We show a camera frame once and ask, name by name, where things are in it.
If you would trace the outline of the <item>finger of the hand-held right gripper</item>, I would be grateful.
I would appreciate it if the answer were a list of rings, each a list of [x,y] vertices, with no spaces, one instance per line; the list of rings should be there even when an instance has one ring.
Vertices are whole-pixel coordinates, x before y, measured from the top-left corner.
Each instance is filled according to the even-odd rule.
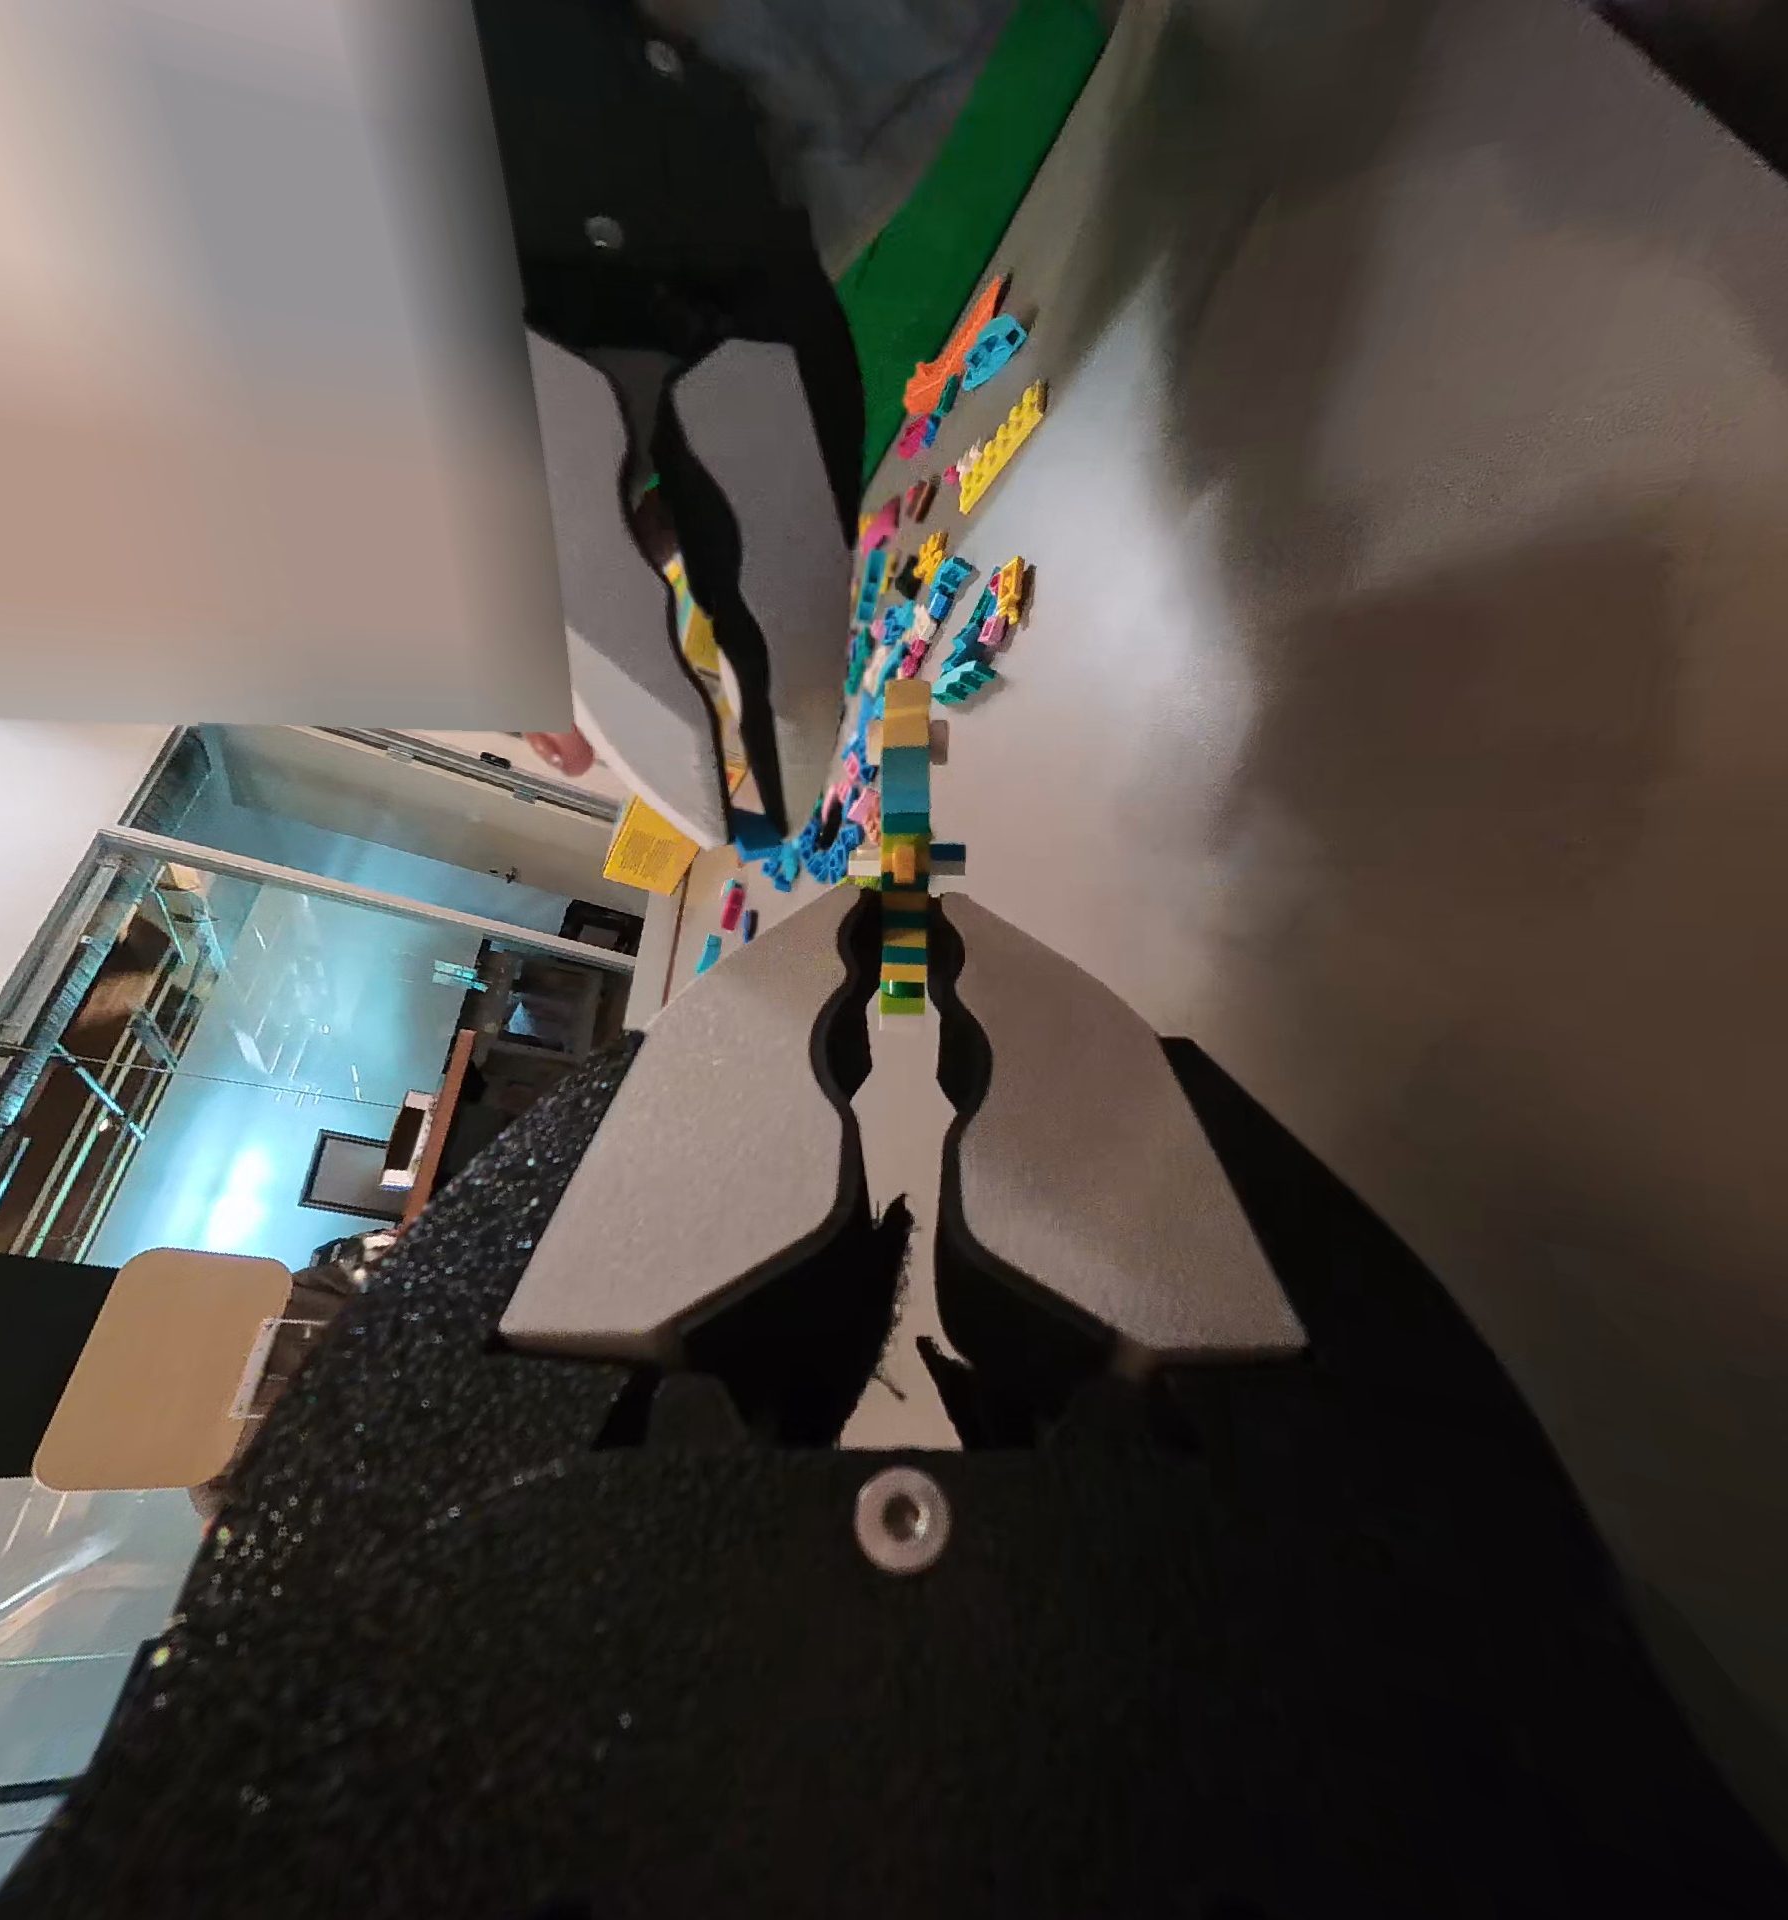
[[[632,432],[616,381],[524,334],[545,459],[572,714],[622,785],[701,845],[731,836],[706,692],[684,664],[674,595],[625,514]]]
[[[706,615],[753,813],[779,836],[809,820],[843,714],[840,629],[853,576],[794,350],[725,341],[668,378],[659,495]]]

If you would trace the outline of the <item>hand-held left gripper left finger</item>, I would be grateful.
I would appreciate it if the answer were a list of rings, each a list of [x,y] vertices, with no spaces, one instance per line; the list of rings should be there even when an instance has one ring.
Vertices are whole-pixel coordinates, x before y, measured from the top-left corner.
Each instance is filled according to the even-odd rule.
[[[511,1347],[682,1347],[865,1205],[875,905],[823,893],[648,1025],[498,1324]]]

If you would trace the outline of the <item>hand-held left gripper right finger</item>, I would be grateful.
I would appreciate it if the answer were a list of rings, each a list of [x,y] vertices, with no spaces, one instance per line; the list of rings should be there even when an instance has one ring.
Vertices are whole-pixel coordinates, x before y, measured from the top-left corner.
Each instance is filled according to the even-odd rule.
[[[1087,1368],[1287,1358],[1305,1329],[1154,1028],[1098,976],[952,893],[941,1084],[956,1108],[938,1190],[941,1321],[1045,1310]]]

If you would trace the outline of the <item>striped brick fish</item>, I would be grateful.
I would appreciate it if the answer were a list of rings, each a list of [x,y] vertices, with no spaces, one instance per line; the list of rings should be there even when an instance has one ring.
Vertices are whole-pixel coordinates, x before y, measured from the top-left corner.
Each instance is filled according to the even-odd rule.
[[[945,728],[931,709],[924,678],[893,678],[882,689],[882,715],[868,725],[879,753],[870,766],[878,781],[861,796],[878,809],[858,820],[874,824],[878,839],[861,843],[848,860],[848,880],[879,898],[878,1009],[886,1028],[918,1021],[929,1000],[929,882],[932,858],[945,849],[929,820],[929,777],[945,751]]]

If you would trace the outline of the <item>grey desk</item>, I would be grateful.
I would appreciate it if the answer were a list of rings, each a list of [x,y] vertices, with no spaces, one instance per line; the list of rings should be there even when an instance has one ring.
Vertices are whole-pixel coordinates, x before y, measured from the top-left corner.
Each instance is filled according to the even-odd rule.
[[[1222,1063],[1309,1327],[705,1521],[595,1917],[1788,1917],[1788,178],[1574,5],[1381,13],[1176,421]]]

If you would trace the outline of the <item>yellow leaflet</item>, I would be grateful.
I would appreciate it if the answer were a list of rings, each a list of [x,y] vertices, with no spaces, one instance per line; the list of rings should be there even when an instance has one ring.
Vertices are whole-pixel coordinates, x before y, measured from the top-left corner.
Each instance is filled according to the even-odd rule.
[[[684,884],[701,854],[698,841],[641,798],[618,814],[602,876],[609,884],[668,898]]]

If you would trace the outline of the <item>yellow brick plate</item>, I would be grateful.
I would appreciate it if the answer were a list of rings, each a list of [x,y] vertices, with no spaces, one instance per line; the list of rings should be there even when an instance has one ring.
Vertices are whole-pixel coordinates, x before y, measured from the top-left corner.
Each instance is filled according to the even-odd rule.
[[[957,514],[972,515],[1001,473],[1022,454],[1048,415],[1051,384],[1025,385],[996,428],[956,459]]]

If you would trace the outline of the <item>orange brick separator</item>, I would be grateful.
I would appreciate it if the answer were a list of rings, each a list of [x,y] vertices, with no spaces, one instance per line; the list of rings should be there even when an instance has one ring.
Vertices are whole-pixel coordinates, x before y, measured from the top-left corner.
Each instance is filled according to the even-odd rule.
[[[956,378],[962,367],[968,350],[984,331],[984,326],[996,317],[1001,306],[1009,292],[1011,277],[995,277],[982,292],[972,302],[965,316],[957,329],[947,337],[934,358],[917,363],[912,376],[906,380],[902,407],[906,417],[923,417],[934,413],[941,392],[945,392],[952,378]]]

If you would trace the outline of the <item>green baseplate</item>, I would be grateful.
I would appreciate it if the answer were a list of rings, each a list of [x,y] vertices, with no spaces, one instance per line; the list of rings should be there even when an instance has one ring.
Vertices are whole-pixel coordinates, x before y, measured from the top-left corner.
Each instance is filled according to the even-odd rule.
[[[1007,21],[944,145],[835,295],[856,348],[868,480],[904,421],[906,381],[947,342],[1067,124],[1115,5],[1025,3]]]

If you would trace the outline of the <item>black framed picture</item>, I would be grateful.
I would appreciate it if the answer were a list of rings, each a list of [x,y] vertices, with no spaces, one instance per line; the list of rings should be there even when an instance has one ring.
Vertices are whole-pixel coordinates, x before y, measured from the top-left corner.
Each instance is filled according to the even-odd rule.
[[[319,1132],[298,1205],[376,1222],[402,1217],[402,1193],[380,1183],[387,1139]]]

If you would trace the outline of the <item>glass partition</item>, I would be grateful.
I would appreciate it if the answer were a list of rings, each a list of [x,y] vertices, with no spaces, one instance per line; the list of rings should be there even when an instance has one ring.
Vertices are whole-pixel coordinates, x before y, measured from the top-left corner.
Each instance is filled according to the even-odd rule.
[[[523,736],[167,738],[0,990],[0,1256],[305,1263],[395,1228],[624,1028],[624,796]],[[402,1217],[298,1205],[319,1132]]]

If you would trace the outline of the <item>wooden panel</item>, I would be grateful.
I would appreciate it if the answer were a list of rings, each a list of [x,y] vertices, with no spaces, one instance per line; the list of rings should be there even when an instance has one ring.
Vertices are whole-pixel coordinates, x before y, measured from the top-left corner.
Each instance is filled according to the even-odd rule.
[[[281,1321],[281,1261],[145,1250],[126,1261],[34,1453],[58,1493],[180,1489],[222,1475]]]

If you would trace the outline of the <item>black panel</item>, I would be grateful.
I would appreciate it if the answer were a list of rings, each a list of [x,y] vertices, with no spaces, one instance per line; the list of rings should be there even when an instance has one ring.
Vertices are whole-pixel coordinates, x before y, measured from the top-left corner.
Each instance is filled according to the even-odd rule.
[[[0,1478],[31,1475],[113,1267],[0,1256]]]

